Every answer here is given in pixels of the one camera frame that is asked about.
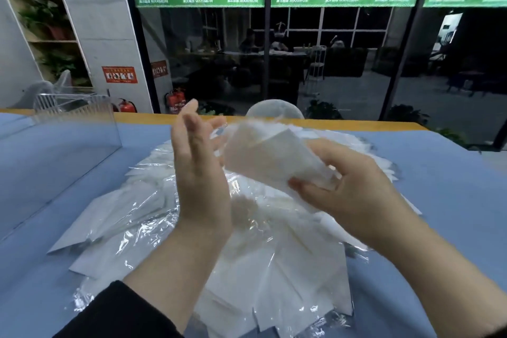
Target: person's right hand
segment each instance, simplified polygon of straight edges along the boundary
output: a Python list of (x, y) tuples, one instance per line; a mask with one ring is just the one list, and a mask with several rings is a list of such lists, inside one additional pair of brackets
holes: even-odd
[(289, 186), (310, 205), (333, 216), (354, 237), (378, 250), (398, 230), (418, 222), (372, 158), (328, 139), (312, 139), (307, 145), (342, 178), (332, 191), (296, 178)]

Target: hand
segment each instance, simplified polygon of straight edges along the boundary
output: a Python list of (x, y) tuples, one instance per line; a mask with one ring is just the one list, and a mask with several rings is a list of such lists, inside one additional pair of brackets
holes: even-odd
[(212, 131), (226, 123), (223, 116), (204, 122), (193, 99), (183, 107), (171, 128), (176, 186), (180, 198), (180, 222), (231, 232), (231, 196), (229, 186), (214, 150), (221, 137), (210, 140)]
[(289, 186), (310, 205), (325, 211), (347, 232), (379, 250), (407, 222), (418, 217), (396, 191), (377, 163), (364, 154), (327, 139), (312, 139), (308, 147), (342, 174), (333, 191), (293, 178)]

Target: green stripe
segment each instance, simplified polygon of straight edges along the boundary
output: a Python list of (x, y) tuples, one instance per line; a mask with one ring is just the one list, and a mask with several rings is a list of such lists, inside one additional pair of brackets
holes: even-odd
[[(413, 7), (416, 0), (271, 0), (271, 7)], [(139, 8), (263, 8), (264, 0), (135, 0)], [(507, 0), (425, 0), (424, 7), (507, 7)]]

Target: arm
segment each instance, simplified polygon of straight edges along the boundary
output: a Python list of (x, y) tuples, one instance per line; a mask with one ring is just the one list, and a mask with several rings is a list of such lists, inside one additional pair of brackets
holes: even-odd
[(217, 117), (204, 123), (188, 103), (172, 127), (180, 219), (167, 239), (124, 283), (161, 311), (183, 333), (219, 253), (232, 232), (230, 194), (210, 141)]
[(440, 338), (479, 338), (507, 324), (507, 294), (421, 220), (370, 157), (324, 139), (308, 145), (342, 178), (334, 191), (296, 179), (291, 187), (396, 266)]

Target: table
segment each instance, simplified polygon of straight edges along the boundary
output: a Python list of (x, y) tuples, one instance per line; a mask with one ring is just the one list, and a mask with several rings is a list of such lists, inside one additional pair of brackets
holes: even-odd
[[(1, 336), (50, 336), (74, 316), (72, 294), (82, 278), (68, 267), (79, 251), (51, 255), (46, 251), (92, 199), (117, 188), (129, 166), (169, 138), (175, 118), (131, 113), (115, 117), (124, 147), (0, 243)], [(415, 123), (290, 122), (343, 130), (370, 141), (377, 155), (396, 163), (400, 176), (396, 187), (423, 212), (429, 225), (507, 290), (507, 178), (477, 153)], [(328, 331), (326, 336), (435, 337), (414, 292), (388, 261), (371, 252), (368, 262), (348, 258), (347, 264), (354, 326)], [(275, 337), (271, 331), (260, 335)]]

